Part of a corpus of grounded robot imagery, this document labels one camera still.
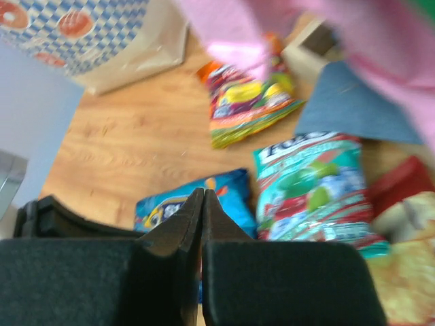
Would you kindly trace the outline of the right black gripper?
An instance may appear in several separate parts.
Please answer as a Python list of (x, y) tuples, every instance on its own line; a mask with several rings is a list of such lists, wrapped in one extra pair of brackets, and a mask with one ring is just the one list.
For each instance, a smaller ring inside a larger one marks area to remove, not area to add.
[(1, 241), (2, 325), (195, 325), (204, 191), (147, 234), (46, 196)]

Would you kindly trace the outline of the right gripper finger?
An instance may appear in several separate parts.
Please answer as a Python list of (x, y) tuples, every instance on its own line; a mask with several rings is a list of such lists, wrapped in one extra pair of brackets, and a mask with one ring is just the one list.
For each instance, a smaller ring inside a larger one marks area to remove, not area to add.
[(368, 266), (339, 242), (250, 238), (207, 190), (203, 202), (207, 325), (385, 325)]

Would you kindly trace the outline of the blue Slendy candy bag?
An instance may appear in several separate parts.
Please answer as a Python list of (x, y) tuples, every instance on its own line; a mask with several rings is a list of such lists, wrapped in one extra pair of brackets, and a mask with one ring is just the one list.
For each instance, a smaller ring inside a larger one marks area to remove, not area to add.
[(238, 168), (148, 196), (136, 203), (134, 230), (148, 233), (175, 214), (196, 188), (212, 189), (224, 212), (253, 239), (257, 239), (256, 221), (248, 202), (251, 196), (249, 172)]

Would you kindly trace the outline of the teal snack packet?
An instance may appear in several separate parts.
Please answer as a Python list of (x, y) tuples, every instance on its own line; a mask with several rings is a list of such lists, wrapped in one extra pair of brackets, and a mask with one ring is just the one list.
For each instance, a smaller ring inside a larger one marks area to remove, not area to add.
[(259, 186), (258, 238), (343, 242), (365, 258), (386, 255), (389, 243), (371, 222), (359, 138), (311, 132), (253, 152)]

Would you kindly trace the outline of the red chips bag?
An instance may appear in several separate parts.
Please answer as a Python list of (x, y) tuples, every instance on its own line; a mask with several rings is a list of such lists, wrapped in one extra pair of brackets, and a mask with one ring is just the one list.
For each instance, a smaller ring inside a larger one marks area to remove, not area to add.
[(388, 325), (434, 324), (434, 184), (425, 164), (407, 158), (368, 190), (386, 256), (368, 259)]

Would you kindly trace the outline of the colourful candy packet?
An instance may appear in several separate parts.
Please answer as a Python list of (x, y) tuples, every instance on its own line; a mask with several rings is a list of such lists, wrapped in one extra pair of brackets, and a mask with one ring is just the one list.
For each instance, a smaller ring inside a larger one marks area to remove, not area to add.
[(265, 37), (272, 50), (271, 74), (265, 81), (217, 61), (196, 72), (209, 91), (209, 130), (214, 149), (226, 148), (272, 126), (305, 103), (296, 98), (293, 76), (281, 55), (281, 40), (273, 33)]

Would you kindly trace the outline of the blue checkered paper bag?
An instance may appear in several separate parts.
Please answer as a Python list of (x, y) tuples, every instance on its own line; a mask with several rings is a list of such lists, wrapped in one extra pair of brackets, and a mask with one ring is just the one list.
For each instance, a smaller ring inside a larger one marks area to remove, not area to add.
[(172, 1), (1, 2), (1, 40), (93, 94), (182, 64), (187, 36)]

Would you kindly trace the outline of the pink shirt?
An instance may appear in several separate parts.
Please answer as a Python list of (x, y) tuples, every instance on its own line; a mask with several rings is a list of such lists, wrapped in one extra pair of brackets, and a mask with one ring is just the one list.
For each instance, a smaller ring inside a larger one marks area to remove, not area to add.
[(214, 59), (258, 79), (268, 75), (267, 32), (288, 35), (301, 14), (324, 19), (354, 71), (399, 104), (434, 146), (433, 1), (178, 1)]

